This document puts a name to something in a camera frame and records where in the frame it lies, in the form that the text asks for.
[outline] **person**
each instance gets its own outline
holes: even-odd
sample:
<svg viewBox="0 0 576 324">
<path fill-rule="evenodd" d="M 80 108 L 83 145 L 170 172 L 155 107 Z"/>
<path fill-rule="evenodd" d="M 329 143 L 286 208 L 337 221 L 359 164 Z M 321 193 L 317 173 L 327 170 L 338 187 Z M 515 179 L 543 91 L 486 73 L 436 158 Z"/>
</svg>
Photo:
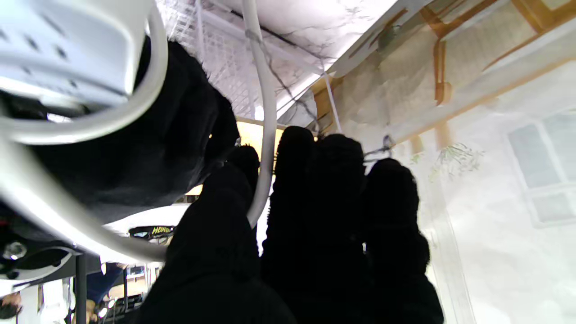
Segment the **person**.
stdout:
<svg viewBox="0 0 576 324">
<path fill-rule="evenodd" d="M 0 306 L 0 319 L 16 317 L 22 311 L 22 297 L 19 292 L 2 297 Z"/>
<path fill-rule="evenodd" d="M 95 272 L 86 276 L 86 323 L 98 321 L 96 306 L 108 294 L 126 266 L 123 263 L 107 262 L 105 274 Z M 76 323 L 76 314 L 72 317 L 72 323 Z"/>
<path fill-rule="evenodd" d="M 356 141 L 288 127 L 260 259 L 246 218 L 258 166 L 242 146 L 207 178 L 135 323 L 444 321 L 407 168 L 385 159 L 366 176 Z"/>
</svg>

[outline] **wire mesh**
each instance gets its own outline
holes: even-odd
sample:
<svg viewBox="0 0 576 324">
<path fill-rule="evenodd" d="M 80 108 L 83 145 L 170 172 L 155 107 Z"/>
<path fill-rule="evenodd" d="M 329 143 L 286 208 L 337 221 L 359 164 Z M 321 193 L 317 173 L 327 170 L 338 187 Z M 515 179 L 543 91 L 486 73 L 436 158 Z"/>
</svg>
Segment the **wire mesh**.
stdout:
<svg viewBox="0 0 576 324">
<path fill-rule="evenodd" d="M 203 21 L 205 3 L 157 0 L 157 4 L 168 38 L 202 63 L 210 83 L 230 100 L 235 115 L 254 119 L 260 86 L 247 40 L 238 40 Z"/>
</svg>

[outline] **white plastic part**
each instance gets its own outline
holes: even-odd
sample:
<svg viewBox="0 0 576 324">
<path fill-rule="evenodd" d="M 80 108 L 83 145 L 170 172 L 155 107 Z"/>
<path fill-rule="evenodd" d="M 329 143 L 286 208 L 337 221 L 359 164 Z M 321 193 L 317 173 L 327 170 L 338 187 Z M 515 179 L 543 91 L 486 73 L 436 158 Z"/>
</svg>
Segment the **white plastic part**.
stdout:
<svg viewBox="0 0 576 324">
<path fill-rule="evenodd" d="M 75 246 L 123 263 L 163 261 L 166 248 L 122 238 L 94 220 L 36 161 L 27 144 L 60 144 L 96 138 L 141 116 L 155 101 L 164 82 L 168 46 L 156 6 L 150 13 L 149 69 L 127 105 L 73 123 L 11 123 L 0 116 L 0 195 L 15 210 L 48 232 Z"/>
<path fill-rule="evenodd" d="M 36 99 L 56 95 L 94 106 L 126 102 L 134 90 L 143 27 L 153 3 L 1 1 L 0 78 L 12 82 L 0 88 L 21 92 L 18 85 L 24 83 L 54 92 L 25 95 Z"/>
<path fill-rule="evenodd" d="M 72 123 L 48 123 L 0 117 L 0 128 L 11 140 L 29 145 L 75 143 L 98 138 L 138 119 L 160 93 L 168 66 L 168 43 L 162 18 L 154 5 L 149 15 L 151 54 L 148 71 L 128 102 Z"/>
<path fill-rule="evenodd" d="M 60 260 L 60 264 L 57 266 L 47 266 L 40 269 L 34 270 L 18 270 L 18 278 L 10 280 L 6 278 L 5 274 L 0 274 L 0 297 L 6 296 L 8 294 L 18 292 L 26 287 L 28 287 L 26 282 L 35 281 L 40 278 L 44 278 L 49 274 L 56 272 L 56 270 L 60 269 L 68 260 L 72 257 L 70 253 L 68 253 L 62 260 Z"/>
<path fill-rule="evenodd" d="M 250 38 L 250 47 L 256 62 L 256 70 L 262 88 L 262 102 L 264 105 L 264 127 L 262 131 L 262 153 L 260 154 L 260 175 L 256 185 L 254 200 L 248 210 L 248 221 L 254 228 L 258 218 L 266 205 L 270 186 L 272 185 L 272 164 L 274 162 L 274 142 L 276 139 L 276 95 L 273 88 L 273 79 L 266 57 L 260 44 L 262 32 L 256 12 L 254 0 L 242 0 L 242 14 L 246 23 L 246 30 L 252 32 L 258 39 Z"/>
</svg>

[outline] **wooden beam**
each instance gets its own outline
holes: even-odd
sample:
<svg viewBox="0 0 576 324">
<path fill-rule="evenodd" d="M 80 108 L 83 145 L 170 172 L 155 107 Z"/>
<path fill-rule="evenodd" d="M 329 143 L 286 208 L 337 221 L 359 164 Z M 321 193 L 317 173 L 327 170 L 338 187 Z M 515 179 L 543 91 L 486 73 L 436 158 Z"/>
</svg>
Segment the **wooden beam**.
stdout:
<svg viewBox="0 0 576 324">
<path fill-rule="evenodd" d="M 536 71 L 536 72 L 534 72 L 534 73 L 531 73 L 531 74 L 528 75 L 528 76 L 525 76 L 525 77 L 523 77 L 523 78 L 520 78 L 520 79 L 517 80 L 516 82 L 510 84 L 509 86 L 506 86 L 506 87 L 504 87 L 504 88 L 502 88 L 502 89 L 500 89 L 500 90 L 498 90 L 498 91 L 496 91 L 496 92 L 490 93 L 489 95 L 486 95 L 486 96 L 484 96 L 484 97 L 482 97 L 482 98 L 474 101 L 473 103 L 471 103 L 471 104 L 463 107 L 462 109 L 459 109 L 458 111 L 455 111 L 455 112 L 449 114 L 448 116 L 446 116 L 446 117 L 444 117 L 444 118 L 442 118 L 442 119 L 440 119 L 440 120 L 437 120 L 437 121 L 434 122 L 434 123 L 431 123 L 431 124 L 428 125 L 428 126 L 424 126 L 424 127 L 420 128 L 419 130 L 415 131 L 414 133 L 412 133 L 412 134 L 410 134 L 410 135 L 407 135 L 407 136 L 405 136 L 405 137 L 399 138 L 399 139 L 396 141 L 396 143 L 398 143 L 398 144 L 399 144 L 399 143 L 402 143 L 402 142 L 404 142 L 404 141 L 409 140 L 410 138 L 412 138 L 412 137 L 414 137 L 414 136 L 421 135 L 422 133 L 424 133 L 424 132 L 426 132 L 426 131 L 429 131 L 429 130 L 431 130 L 431 129 L 434 129 L 434 128 L 436 128 L 437 125 L 440 125 L 440 124 L 442 124 L 442 123 L 445 123 L 445 122 L 451 120 L 452 118 L 454 118 L 454 117 L 456 117 L 456 116 L 459 116 L 459 115 L 461 115 L 461 114 L 469 111 L 470 109 L 473 109 L 473 108 L 475 108 L 475 107 L 477 107 L 477 106 L 479 106 L 479 105 L 481 105 L 481 104 L 484 104 L 484 103 L 487 103 L 487 102 L 489 102 L 489 101 L 491 101 L 491 100 L 494 100 L 496 97 L 498 97 L 498 96 L 500 96 L 500 95 L 503 95 L 503 94 L 506 93 L 506 92 L 512 91 L 512 90 L 518 88 L 519 86 L 525 85 L 525 84 L 527 84 L 528 82 L 530 82 L 530 81 L 532 81 L 532 80 L 535 80 L 535 79 L 537 79 L 537 78 L 539 78 L 539 77 L 541 77 L 541 76 L 543 76 L 543 75 L 545 75 L 545 74 L 547 74 L 547 73 L 549 73 L 549 72 L 551 72 L 551 71 L 554 71 L 554 70 L 556 70 L 557 68 L 559 68 L 559 67 L 561 67 L 561 66 L 563 66 L 563 65 L 565 65 L 565 64 L 567 64 L 567 63 L 569 63 L 569 62 L 573 62 L 573 61 L 576 61 L 576 57 L 567 58 L 567 59 L 564 59 L 564 60 L 562 60 L 562 61 L 560 61 L 560 62 L 556 62 L 556 63 L 549 64 L 548 66 L 546 66 L 546 67 L 544 67 L 544 68 L 542 68 L 542 69 L 540 69 L 540 70 L 538 70 L 538 71 Z"/>
</svg>

